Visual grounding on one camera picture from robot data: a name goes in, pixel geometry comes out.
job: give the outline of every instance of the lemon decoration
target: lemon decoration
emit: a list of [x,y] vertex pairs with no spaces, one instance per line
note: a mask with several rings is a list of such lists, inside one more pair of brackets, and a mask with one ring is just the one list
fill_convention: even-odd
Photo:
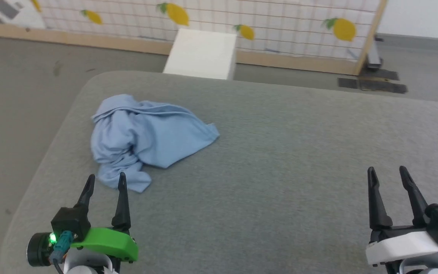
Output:
[[99,14],[95,13],[94,11],[81,10],[80,13],[82,13],[83,16],[89,18],[91,22],[102,25],[101,17],[99,16]]
[[174,3],[161,3],[157,5],[157,9],[172,19],[177,25],[188,26],[188,14],[183,7],[175,5]]
[[244,38],[246,38],[248,40],[254,39],[254,31],[249,26],[236,25],[236,26],[233,26],[233,28],[235,28],[236,31],[239,31],[241,33],[241,36],[243,36]]
[[36,11],[41,12],[40,3],[37,0],[32,0],[33,6],[35,6]]
[[347,19],[331,18],[324,20],[322,24],[325,24],[327,29],[334,27],[334,35],[339,40],[352,41],[356,36],[356,26]]

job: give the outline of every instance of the green led light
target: green led light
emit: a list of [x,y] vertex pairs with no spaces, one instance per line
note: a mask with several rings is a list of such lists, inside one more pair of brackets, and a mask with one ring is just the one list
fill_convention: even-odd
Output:
[[55,236],[55,233],[50,233],[50,238],[48,241],[53,245],[57,242],[57,236]]

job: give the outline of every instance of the crumpled towel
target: crumpled towel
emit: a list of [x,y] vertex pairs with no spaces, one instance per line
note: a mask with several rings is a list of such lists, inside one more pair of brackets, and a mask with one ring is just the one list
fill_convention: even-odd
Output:
[[128,189],[139,193],[151,184],[150,176],[141,171],[144,163],[167,168],[219,136],[214,124],[206,125],[186,108],[137,102],[127,94],[105,99],[92,121],[90,149],[101,164],[97,177],[116,189],[124,172]]

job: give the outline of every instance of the wooden frame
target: wooden frame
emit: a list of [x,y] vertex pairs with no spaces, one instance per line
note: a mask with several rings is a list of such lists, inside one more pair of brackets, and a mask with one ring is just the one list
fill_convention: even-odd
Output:
[[[386,4],[387,0],[380,0],[379,8],[376,11],[373,24],[358,62],[322,57],[290,57],[279,54],[245,52],[240,50],[237,51],[236,61],[240,64],[359,75],[365,63],[367,52],[372,46],[374,35],[381,21]],[[172,49],[172,43],[169,42],[115,38],[46,29],[24,29],[5,24],[0,24],[0,37],[166,55],[168,55]]]

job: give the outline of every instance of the gray table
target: gray table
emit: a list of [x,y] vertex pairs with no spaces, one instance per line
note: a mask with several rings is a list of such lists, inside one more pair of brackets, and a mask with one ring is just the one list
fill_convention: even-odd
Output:
[[[381,272],[367,266],[367,175],[375,166],[395,224],[410,224],[406,165],[438,203],[438,102],[144,72],[103,73],[83,88],[17,209],[0,273],[54,273],[26,263],[95,173],[90,116],[112,95],[184,106],[221,137],[129,193],[139,261],[122,274]],[[89,220],[108,226],[117,191],[96,184]]]

